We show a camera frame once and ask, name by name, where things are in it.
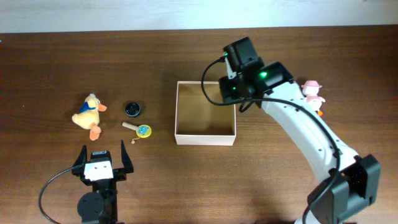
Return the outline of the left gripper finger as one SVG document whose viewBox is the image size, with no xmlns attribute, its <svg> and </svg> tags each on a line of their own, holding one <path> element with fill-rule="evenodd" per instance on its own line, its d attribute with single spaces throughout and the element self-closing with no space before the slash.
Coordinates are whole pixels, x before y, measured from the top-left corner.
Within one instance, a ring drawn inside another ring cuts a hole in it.
<svg viewBox="0 0 398 224">
<path fill-rule="evenodd" d="M 126 147 L 124 145 L 124 141 L 121 140 L 121 160 L 124 167 L 125 172 L 133 172 L 134 166 L 132 164 L 131 158 L 129 157 Z"/>
<path fill-rule="evenodd" d="M 86 145 L 82 146 L 79 156 L 77 157 L 73 166 L 80 166 L 87 162 L 87 148 Z"/>
</svg>

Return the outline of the black round cap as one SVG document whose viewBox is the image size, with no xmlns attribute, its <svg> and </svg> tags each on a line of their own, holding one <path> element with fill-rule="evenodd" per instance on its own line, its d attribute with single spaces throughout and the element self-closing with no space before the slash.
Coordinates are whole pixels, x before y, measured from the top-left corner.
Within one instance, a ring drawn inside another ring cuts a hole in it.
<svg viewBox="0 0 398 224">
<path fill-rule="evenodd" d="M 136 102 L 129 102 L 124 109 L 124 112 L 131 118 L 136 118 L 141 114 L 141 106 Z"/>
</svg>

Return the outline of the pink hat duck figurine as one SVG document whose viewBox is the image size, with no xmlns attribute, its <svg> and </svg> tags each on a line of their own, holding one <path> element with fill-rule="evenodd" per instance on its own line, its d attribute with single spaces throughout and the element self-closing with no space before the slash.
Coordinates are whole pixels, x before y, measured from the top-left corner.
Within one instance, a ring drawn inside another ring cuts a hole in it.
<svg viewBox="0 0 398 224">
<path fill-rule="evenodd" d="M 319 116 L 322 116 L 323 111 L 320 108 L 322 104 L 326 102 L 323 97 L 318 96 L 322 86 L 315 80 L 307 80 L 301 87 L 302 94 L 305 96 L 305 100 L 310 105 L 311 109 L 316 111 Z"/>
</svg>

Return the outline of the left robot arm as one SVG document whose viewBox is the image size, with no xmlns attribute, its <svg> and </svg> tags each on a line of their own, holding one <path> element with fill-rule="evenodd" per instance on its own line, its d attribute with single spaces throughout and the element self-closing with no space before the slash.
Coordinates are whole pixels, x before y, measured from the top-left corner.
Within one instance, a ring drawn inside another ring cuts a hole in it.
<svg viewBox="0 0 398 224">
<path fill-rule="evenodd" d="M 78 201 L 77 212 L 83 224 L 116 224 L 118 222 L 117 183 L 127 180 L 134 166 L 121 141 L 122 168 L 112 167 L 109 151 L 93 152 L 89 156 L 83 146 L 73 164 L 72 174 L 79 177 L 92 191 Z"/>
</svg>

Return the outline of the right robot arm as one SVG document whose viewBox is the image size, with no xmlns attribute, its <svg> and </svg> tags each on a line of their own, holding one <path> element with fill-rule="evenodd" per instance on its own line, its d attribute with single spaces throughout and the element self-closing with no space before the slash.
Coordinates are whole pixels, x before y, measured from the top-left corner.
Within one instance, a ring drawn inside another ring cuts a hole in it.
<svg viewBox="0 0 398 224">
<path fill-rule="evenodd" d="M 311 109 L 299 84 L 280 63 L 266 65 L 249 37 L 223 49 L 227 76 L 223 103 L 255 103 L 273 117 L 301 150 L 319 185 L 308 195 L 299 223 L 341 223 L 376 201 L 381 165 L 361 157 Z"/>
</svg>

